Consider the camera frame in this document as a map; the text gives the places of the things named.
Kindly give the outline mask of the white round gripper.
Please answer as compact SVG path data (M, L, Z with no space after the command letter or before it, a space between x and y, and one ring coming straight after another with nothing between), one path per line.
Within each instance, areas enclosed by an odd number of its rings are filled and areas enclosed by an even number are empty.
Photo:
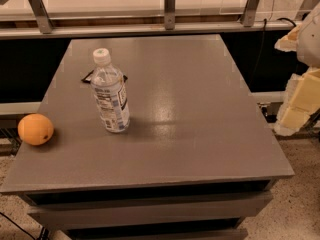
M278 39L274 48L283 52L296 51L298 60L310 66L303 75L291 75L277 113L274 131L280 136L291 136L320 109L320 3L301 26Z

